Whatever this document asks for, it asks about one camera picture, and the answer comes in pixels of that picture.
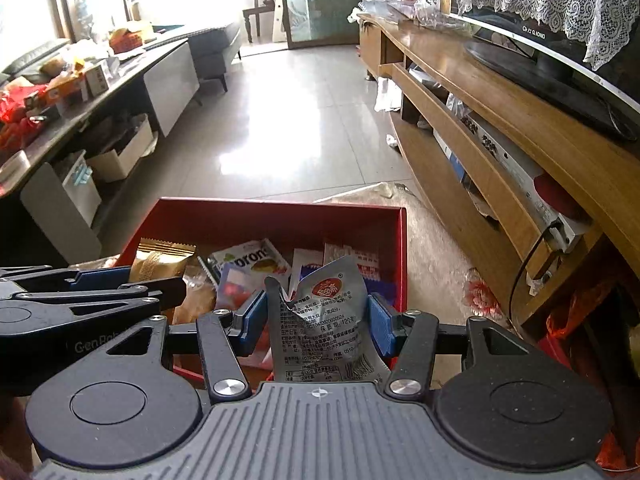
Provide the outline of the gold snack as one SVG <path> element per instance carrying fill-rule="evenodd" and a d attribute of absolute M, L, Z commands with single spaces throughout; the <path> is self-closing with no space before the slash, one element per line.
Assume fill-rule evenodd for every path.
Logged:
<path fill-rule="evenodd" d="M 181 278 L 196 247 L 190 244 L 142 238 L 138 244 L 129 281 L 146 282 L 161 278 Z"/>

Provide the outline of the clear rice cake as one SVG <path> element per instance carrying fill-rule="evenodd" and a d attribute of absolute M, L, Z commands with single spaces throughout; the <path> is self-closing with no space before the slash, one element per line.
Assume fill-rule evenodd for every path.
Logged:
<path fill-rule="evenodd" d="M 216 306 L 215 283 L 200 266 L 188 264 L 182 278 L 186 284 L 186 298 L 179 307 L 175 307 L 174 325 L 192 323 Z"/>

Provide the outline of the silver foil snack packet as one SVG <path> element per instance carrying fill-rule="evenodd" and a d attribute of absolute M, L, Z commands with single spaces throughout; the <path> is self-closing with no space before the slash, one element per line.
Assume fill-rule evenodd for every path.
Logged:
<path fill-rule="evenodd" d="M 293 299 L 265 279 L 273 376 L 277 382 L 385 382 L 366 319 L 368 292 L 356 263 L 332 261 L 303 278 Z"/>

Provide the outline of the red white snack packet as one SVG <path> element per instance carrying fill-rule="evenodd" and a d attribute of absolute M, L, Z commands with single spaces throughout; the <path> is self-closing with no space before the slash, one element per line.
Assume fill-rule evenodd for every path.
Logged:
<path fill-rule="evenodd" d="M 381 279 L 380 256 L 378 252 L 368 252 L 348 245 L 326 243 L 323 247 L 323 263 L 347 257 L 358 266 L 360 274 L 366 280 L 379 281 Z"/>

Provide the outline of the green white cracker packet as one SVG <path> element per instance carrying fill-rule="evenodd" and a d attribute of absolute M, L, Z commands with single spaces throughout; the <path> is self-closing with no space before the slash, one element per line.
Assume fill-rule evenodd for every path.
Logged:
<path fill-rule="evenodd" d="M 270 274 L 288 278 L 291 267 L 268 238 L 250 240 L 212 252 L 206 259 L 212 269 L 222 272 L 225 264 L 250 273 Z"/>

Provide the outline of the red cardboard box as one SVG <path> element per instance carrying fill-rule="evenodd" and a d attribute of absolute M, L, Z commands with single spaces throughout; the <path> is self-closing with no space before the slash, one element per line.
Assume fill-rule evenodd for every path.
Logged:
<path fill-rule="evenodd" d="M 165 197 L 144 217 L 117 263 L 134 262 L 142 238 L 193 245 L 204 256 L 251 240 L 269 240 L 286 259 L 296 249 L 322 250 L 326 243 L 375 252 L 388 300 L 407 309 L 407 211 L 358 204 L 289 204 Z"/>

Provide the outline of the cardboard box under table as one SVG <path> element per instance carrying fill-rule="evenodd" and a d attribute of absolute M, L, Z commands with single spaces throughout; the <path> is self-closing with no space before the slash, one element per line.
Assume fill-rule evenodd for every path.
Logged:
<path fill-rule="evenodd" d="M 105 183 L 125 180 L 156 141 L 147 114 L 107 117 L 91 134 L 98 146 L 87 151 L 87 162 Z"/>

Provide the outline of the dark long side table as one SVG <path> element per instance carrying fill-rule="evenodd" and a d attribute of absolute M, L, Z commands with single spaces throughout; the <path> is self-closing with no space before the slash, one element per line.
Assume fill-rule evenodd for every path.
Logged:
<path fill-rule="evenodd" d="M 126 63 L 107 92 L 44 128 L 1 167 L 1 262 L 57 266 L 98 258 L 99 237 L 63 190 L 53 159 L 117 104 L 145 112 L 155 131 L 167 136 L 198 88 L 188 42 L 173 41 Z"/>

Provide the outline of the red snack bags on table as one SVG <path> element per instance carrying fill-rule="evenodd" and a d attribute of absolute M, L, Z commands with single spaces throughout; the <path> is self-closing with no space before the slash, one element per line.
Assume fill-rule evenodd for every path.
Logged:
<path fill-rule="evenodd" d="M 27 115 L 25 100 L 34 96 L 36 101 L 44 97 L 45 84 L 30 86 L 6 86 L 1 90 L 1 155 L 10 157 L 24 150 L 43 129 L 43 120 Z"/>

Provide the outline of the white box on table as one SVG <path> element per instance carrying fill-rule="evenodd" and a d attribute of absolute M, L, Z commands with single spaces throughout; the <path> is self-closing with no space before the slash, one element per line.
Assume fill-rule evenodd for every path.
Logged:
<path fill-rule="evenodd" d="M 89 92 L 93 98 L 97 98 L 110 88 L 111 73 L 105 61 L 86 67 L 84 74 Z"/>

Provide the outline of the wooden tv cabinet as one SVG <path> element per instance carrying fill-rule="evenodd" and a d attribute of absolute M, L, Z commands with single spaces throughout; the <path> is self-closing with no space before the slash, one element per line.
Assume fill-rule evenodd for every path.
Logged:
<path fill-rule="evenodd" d="M 635 154 L 480 65 L 460 36 L 371 15 L 359 28 L 369 73 L 401 88 L 390 121 L 416 183 L 517 326 L 600 275 L 638 280 Z"/>

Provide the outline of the white plastic bag on floor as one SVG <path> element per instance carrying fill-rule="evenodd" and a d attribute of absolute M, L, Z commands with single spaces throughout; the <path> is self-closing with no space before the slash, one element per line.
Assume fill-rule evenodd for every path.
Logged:
<path fill-rule="evenodd" d="M 393 79 L 378 77 L 376 81 L 376 112 L 399 112 L 402 104 L 402 91 Z"/>

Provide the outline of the grey sofa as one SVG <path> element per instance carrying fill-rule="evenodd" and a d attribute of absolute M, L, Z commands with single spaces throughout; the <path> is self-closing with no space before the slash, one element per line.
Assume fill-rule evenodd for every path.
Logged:
<path fill-rule="evenodd" d="M 241 57 L 241 24 L 232 22 L 192 32 L 188 43 L 198 79 L 218 80 L 224 92 L 227 92 L 227 72 L 233 60 Z"/>

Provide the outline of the curved television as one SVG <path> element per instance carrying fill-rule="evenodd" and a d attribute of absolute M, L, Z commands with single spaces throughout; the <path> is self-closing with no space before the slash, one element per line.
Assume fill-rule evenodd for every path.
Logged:
<path fill-rule="evenodd" d="M 639 18 L 628 44 L 597 70 L 584 62 L 586 45 L 552 32 L 544 23 L 491 8 L 450 14 L 478 26 L 466 46 L 495 72 L 564 110 L 602 136 L 620 143 L 639 140 Z"/>

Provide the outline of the glass sliding door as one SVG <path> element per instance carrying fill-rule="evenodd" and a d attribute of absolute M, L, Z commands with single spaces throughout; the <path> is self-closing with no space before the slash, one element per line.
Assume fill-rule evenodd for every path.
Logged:
<path fill-rule="evenodd" d="M 358 27 L 347 17 L 360 0 L 283 0 L 290 49 L 358 42 Z"/>

